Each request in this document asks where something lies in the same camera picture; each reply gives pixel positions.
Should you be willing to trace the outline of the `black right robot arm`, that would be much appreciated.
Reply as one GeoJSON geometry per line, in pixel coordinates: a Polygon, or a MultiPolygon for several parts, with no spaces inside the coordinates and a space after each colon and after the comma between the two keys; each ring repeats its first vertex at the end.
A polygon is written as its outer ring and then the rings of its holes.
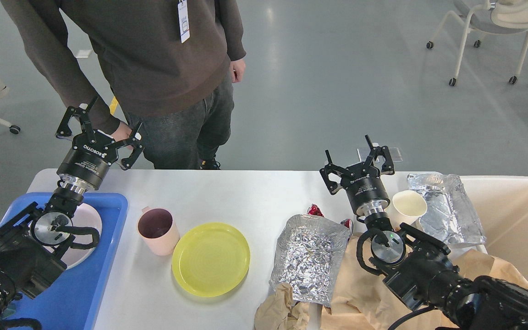
{"type": "Polygon", "coordinates": [[[374,146],[368,136],[365,140],[369,154],[364,161],[339,167],[326,152],[320,174],[331,194],[346,191],[357,220],[367,228],[357,241],[360,267],[384,275],[385,286],[409,309],[390,329],[438,309],[457,330],[528,330],[527,289],[487,275],[464,278],[442,241],[409,224],[394,229],[380,178],[394,175],[392,156],[387,146],[374,146]]]}

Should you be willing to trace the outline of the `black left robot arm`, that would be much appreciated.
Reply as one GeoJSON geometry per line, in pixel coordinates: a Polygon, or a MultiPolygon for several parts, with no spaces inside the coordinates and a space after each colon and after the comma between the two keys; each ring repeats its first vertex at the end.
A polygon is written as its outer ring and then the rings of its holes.
{"type": "Polygon", "coordinates": [[[33,202],[0,226],[0,330],[27,326],[42,328],[34,318],[2,319],[8,305],[23,295],[34,299],[66,270],[61,257],[70,249],[93,249],[100,232],[72,223],[85,192],[98,190],[109,168],[119,162],[126,171],[144,150],[142,123],[123,140],[93,128],[89,113],[97,98],[68,107],[56,131],[71,139],[72,147],[57,169],[59,181],[42,208],[33,202]]]}

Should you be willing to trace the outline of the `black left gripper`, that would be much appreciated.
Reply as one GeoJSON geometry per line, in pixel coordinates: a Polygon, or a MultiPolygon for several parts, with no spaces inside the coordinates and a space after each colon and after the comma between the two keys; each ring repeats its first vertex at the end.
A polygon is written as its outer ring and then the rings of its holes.
{"type": "Polygon", "coordinates": [[[57,169],[57,175],[63,181],[83,181],[87,190],[99,189],[111,165],[118,159],[117,149],[128,148],[131,151],[130,156],[119,162],[124,171],[134,165],[144,150],[140,133],[143,122],[132,129],[121,121],[110,136],[94,130],[88,114],[98,98],[94,96],[89,103],[82,103],[79,107],[67,107],[56,130],[56,138],[69,139],[73,136],[69,120],[76,118],[79,121],[82,133],[73,139],[72,149],[57,169]]]}

